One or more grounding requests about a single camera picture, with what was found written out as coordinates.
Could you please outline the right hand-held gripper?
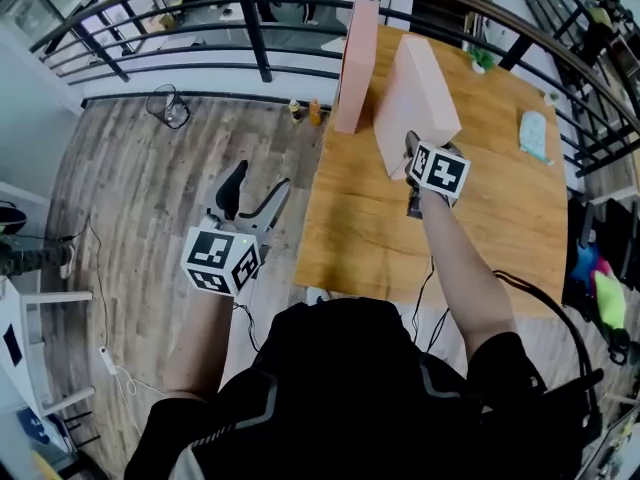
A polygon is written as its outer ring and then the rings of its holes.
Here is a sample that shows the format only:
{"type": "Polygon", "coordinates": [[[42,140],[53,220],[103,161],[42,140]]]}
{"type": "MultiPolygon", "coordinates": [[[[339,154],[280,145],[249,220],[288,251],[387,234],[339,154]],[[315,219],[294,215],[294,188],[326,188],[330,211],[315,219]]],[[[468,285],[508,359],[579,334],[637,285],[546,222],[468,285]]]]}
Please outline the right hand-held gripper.
{"type": "Polygon", "coordinates": [[[439,194],[452,208],[459,199],[471,162],[452,142],[436,147],[410,130],[405,137],[406,181],[411,187],[407,216],[421,218],[420,189],[439,194]]]}

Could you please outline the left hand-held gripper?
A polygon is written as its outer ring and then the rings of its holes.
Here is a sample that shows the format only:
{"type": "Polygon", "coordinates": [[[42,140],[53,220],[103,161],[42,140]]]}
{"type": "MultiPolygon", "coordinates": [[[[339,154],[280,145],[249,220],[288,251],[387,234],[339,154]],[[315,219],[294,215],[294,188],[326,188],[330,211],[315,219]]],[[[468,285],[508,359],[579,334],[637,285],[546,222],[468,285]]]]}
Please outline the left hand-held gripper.
{"type": "Polygon", "coordinates": [[[211,211],[188,230],[180,266],[198,290],[236,297],[264,264],[291,181],[284,178],[253,213],[236,217],[247,170],[248,161],[243,159],[217,176],[211,211]]]}

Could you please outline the cream box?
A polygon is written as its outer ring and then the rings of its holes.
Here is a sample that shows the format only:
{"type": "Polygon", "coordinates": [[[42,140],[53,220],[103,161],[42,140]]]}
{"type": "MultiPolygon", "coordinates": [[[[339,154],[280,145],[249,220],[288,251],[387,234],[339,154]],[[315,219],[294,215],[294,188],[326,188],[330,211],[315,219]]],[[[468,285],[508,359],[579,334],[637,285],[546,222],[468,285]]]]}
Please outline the cream box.
{"type": "Polygon", "coordinates": [[[392,180],[405,176],[408,132],[434,146],[444,146],[461,130],[444,74],[427,39],[408,34],[400,39],[373,125],[392,180]]]}

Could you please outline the pink box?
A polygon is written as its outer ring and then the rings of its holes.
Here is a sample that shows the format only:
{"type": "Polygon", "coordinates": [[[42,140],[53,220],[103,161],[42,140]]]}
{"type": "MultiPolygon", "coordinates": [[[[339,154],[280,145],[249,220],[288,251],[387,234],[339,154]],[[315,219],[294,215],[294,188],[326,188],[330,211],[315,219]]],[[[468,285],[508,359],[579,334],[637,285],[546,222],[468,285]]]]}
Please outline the pink box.
{"type": "Polygon", "coordinates": [[[378,11],[374,1],[354,2],[333,109],[337,132],[356,132],[376,61],[378,11]]]}

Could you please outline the person's left forearm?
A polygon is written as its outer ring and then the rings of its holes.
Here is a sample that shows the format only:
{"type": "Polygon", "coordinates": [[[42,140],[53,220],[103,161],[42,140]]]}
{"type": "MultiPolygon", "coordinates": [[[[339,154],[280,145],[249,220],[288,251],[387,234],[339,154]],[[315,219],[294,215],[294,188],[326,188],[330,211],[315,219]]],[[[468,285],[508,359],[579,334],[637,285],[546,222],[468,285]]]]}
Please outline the person's left forearm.
{"type": "Polygon", "coordinates": [[[168,397],[207,400],[218,393],[224,373],[234,300],[190,290],[177,341],[166,363],[168,397]]]}

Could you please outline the person's right forearm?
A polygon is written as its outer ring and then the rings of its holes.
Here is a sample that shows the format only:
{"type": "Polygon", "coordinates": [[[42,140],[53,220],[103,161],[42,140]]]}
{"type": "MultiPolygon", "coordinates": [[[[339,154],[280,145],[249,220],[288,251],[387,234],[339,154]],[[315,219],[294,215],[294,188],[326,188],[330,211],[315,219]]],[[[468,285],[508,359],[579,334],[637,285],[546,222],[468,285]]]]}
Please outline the person's right forearm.
{"type": "Polygon", "coordinates": [[[440,194],[422,188],[420,211],[429,249],[468,358],[492,337],[514,332],[506,290],[440,194]]]}

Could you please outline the light blue pencil pouch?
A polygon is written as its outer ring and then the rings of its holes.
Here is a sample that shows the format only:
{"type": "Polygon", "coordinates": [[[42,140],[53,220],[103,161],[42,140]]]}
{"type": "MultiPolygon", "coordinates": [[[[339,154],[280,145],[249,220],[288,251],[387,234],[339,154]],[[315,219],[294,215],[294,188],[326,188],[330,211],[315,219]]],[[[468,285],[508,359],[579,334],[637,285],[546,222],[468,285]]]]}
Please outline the light blue pencil pouch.
{"type": "Polygon", "coordinates": [[[523,113],[519,128],[520,149],[547,166],[554,161],[546,156],[546,120],[537,111],[523,113]]]}

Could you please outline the blue pillow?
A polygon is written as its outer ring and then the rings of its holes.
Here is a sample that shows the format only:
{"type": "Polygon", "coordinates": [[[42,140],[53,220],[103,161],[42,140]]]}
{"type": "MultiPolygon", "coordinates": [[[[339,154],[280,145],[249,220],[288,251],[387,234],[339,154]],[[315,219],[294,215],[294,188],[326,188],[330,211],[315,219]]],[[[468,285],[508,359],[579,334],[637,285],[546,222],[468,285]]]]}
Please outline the blue pillow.
{"type": "Polygon", "coordinates": [[[586,287],[590,286],[591,273],[596,269],[600,257],[599,249],[595,243],[588,243],[586,247],[576,243],[576,262],[569,276],[575,281],[580,281],[586,287]]]}

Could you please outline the person's black shirt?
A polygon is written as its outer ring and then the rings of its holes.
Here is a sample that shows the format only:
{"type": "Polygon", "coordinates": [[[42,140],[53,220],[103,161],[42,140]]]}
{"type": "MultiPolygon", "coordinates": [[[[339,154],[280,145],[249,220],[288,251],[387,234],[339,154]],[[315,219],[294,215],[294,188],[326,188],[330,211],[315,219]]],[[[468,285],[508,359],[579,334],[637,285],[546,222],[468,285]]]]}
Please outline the person's black shirt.
{"type": "Polygon", "coordinates": [[[391,303],[299,303],[209,400],[152,407],[124,479],[574,480],[586,411],[579,383],[547,389],[516,333],[459,374],[391,303]]]}

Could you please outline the green star pillow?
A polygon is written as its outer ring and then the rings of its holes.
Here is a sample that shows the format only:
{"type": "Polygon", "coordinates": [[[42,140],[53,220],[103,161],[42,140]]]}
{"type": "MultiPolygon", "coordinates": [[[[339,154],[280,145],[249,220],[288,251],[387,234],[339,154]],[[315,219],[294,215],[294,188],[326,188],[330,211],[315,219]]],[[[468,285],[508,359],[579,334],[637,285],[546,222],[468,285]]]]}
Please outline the green star pillow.
{"type": "Polygon", "coordinates": [[[596,301],[602,322],[611,329],[623,329],[626,315],[626,301],[620,282],[611,274],[600,271],[594,274],[596,301]]]}

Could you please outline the white side table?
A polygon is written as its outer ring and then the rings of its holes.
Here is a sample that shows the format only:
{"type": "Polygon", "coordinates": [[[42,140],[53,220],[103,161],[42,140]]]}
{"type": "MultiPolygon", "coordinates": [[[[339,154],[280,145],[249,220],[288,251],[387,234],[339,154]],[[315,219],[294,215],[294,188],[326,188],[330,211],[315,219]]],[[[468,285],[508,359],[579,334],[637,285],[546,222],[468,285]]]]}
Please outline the white side table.
{"type": "MultiPolygon", "coordinates": [[[[19,210],[21,210],[19,207],[21,203],[25,203],[29,210],[33,210],[42,208],[47,202],[41,196],[4,182],[0,182],[0,200],[14,203],[19,210]]],[[[64,241],[45,240],[43,246],[38,249],[53,246],[59,242],[69,242],[72,245],[70,238],[64,241]]],[[[42,270],[60,273],[58,268],[42,270]]],[[[25,273],[25,275],[42,270],[25,273]]],[[[44,342],[35,339],[35,333],[41,329],[40,309],[43,305],[87,302],[93,299],[93,294],[90,291],[28,292],[21,290],[15,282],[20,276],[0,278],[0,368],[24,403],[37,417],[44,418],[94,396],[95,388],[89,385],[58,401],[53,399],[44,359],[44,342]],[[3,334],[9,325],[14,328],[23,355],[23,359],[16,367],[12,364],[3,340],[3,334]]]]}

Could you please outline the black tablet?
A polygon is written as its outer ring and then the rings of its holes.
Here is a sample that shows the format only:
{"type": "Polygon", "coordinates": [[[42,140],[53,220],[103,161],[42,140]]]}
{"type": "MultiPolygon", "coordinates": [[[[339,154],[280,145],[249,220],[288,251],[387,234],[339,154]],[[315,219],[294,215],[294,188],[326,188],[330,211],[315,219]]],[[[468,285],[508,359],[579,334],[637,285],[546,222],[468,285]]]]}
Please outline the black tablet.
{"type": "Polygon", "coordinates": [[[7,327],[6,331],[3,334],[3,340],[11,358],[12,364],[14,367],[16,367],[23,359],[23,355],[12,325],[9,325],[7,327]]]}

